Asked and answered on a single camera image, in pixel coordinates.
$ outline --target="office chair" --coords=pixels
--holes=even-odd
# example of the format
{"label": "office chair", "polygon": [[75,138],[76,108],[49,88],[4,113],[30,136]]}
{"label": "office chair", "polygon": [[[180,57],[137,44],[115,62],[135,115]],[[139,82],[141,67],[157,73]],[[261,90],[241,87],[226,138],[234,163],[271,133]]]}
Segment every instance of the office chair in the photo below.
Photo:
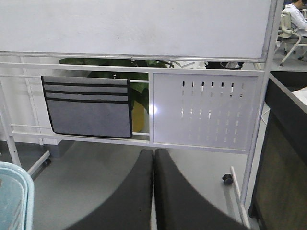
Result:
{"label": "office chair", "polygon": [[[302,36],[297,33],[298,29],[297,28],[293,29],[291,27],[291,15],[287,11],[282,11],[280,28],[281,28],[281,33],[278,35],[278,37],[280,38],[281,42],[284,42],[285,46],[287,44],[293,44],[293,47],[290,49],[289,52],[286,52],[285,50],[286,56],[283,58],[283,60],[280,63],[280,66],[283,66],[284,62],[292,53],[295,52],[297,47],[307,46],[307,38],[302,38]],[[298,58],[298,60],[303,59],[306,51],[303,53],[302,56]]]}
{"label": "office chair", "polygon": [[277,38],[276,38],[276,46],[275,46],[274,53],[276,53],[277,50],[279,50],[279,48],[283,44],[283,53],[285,55],[287,55],[288,54],[288,44],[286,43],[286,39],[283,39],[283,37],[284,37],[284,34],[283,34],[283,30],[282,30],[282,24],[280,22],[279,27],[278,27],[278,34],[277,34]]}

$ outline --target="plant leaf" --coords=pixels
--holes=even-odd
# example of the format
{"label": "plant leaf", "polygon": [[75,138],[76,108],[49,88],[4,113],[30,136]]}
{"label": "plant leaf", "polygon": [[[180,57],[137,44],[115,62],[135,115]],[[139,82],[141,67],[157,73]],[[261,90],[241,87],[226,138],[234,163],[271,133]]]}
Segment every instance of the plant leaf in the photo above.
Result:
{"label": "plant leaf", "polygon": [[141,94],[138,91],[131,89],[130,99],[131,99],[131,108],[132,109],[134,107],[134,102],[137,101],[136,99],[140,98],[140,97],[141,97]]}
{"label": "plant leaf", "polygon": [[86,58],[84,59],[85,65],[93,65],[93,66],[104,66],[108,65],[108,59],[98,59],[98,58]]}
{"label": "plant leaf", "polygon": [[181,64],[177,61],[172,61],[172,63],[175,63],[176,65],[179,65],[181,67]]}
{"label": "plant leaf", "polygon": [[134,66],[131,60],[110,59],[108,66]]}
{"label": "plant leaf", "polygon": [[149,114],[149,91],[148,89],[144,89],[141,93],[140,97],[136,98],[136,101],[144,106],[147,114]]}
{"label": "plant leaf", "polygon": [[166,61],[147,61],[147,63],[149,67],[163,67],[163,68],[166,68],[167,67],[166,64],[169,64]]}
{"label": "plant leaf", "polygon": [[130,80],[148,80],[147,73],[120,73],[120,78]]}
{"label": "plant leaf", "polygon": [[67,65],[85,65],[84,58],[73,58],[73,57],[61,59],[59,63]]}
{"label": "plant leaf", "polygon": [[88,78],[114,78],[113,72],[99,72],[99,71],[92,71],[89,75],[87,75]]}
{"label": "plant leaf", "polygon": [[139,67],[148,67],[148,62],[145,60],[135,60],[133,61],[134,66],[139,66]]}
{"label": "plant leaf", "polygon": [[138,91],[139,93],[142,93],[144,89],[148,89],[148,83],[141,83],[141,82],[132,82],[131,88]]}

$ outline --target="gray fabric organizer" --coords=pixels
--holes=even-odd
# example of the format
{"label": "gray fabric organizer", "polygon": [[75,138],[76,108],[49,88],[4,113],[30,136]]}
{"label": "gray fabric organizer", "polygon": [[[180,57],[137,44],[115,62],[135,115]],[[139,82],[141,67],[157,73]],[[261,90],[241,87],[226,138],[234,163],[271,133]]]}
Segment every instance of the gray fabric organizer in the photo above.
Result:
{"label": "gray fabric organizer", "polygon": [[52,76],[41,79],[55,133],[132,137],[129,80]]}

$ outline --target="white office chair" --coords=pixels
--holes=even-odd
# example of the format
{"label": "white office chair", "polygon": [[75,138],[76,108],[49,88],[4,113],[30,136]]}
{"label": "white office chair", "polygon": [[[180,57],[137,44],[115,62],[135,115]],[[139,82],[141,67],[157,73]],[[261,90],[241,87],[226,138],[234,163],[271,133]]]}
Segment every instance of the white office chair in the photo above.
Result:
{"label": "white office chair", "polygon": [[[295,52],[297,47],[299,46],[307,47],[307,38],[302,38],[302,36],[297,33],[298,29],[293,29],[291,27],[291,15],[287,11],[282,11],[280,28],[281,32],[278,35],[278,37],[280,38],[281,42],[284,42],[285,46],[287,46],[287,44],[293,44],[293,47],[290,49],[289,52],[286,52],[285,50],[286,56],[283,58],[283,60],[280,63],[280,66],[283,66],[284,62],[292,53]],[[306,51],[303,53],[302,56],[298,58],[298,60],[303,59]]]}

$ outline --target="chair leg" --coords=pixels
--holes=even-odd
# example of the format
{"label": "chair leg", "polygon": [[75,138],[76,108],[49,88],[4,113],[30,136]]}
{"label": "chair leg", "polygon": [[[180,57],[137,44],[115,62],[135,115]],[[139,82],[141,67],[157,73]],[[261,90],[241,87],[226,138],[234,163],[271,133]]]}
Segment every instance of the chair leg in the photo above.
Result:
{"label": "chair leg", "polygon": [[283,43],[285,43],[284,41],[279,42],[279,44],[278,44],[277,42],[279,42],[279,41],[276,41],[276,48],[275,48],[275,50],[274,50],[274,53],[276,53],[277,50],[279,49],[279,47],[280,47]]}
{"label": "chair leg", "polygon": [[301,61],[301,60],[304,58],[304,55],[305,55],[306,52],[307,52],[307,50],[304,51],[304,53],[302,54],[302,56],[300,56],[300,57],[298,58],[298,60]]}
{"label": "chair leg", "polygon": [[298,43],[299,42],[295,43],[294,46],[292,47],[292,49],[290,49],[288,54],[283,58],[282,62],[280,63],[280,66],[283,66],[283,63],[287,60],[287,58],[290,56],[290,54],[292,54],[293,51],[295,51],[295,49],[297,48]]}
{"label": "chair leg", "polygon": [[286,42],[284,43],[284,54],[288,54],[288,46]]}

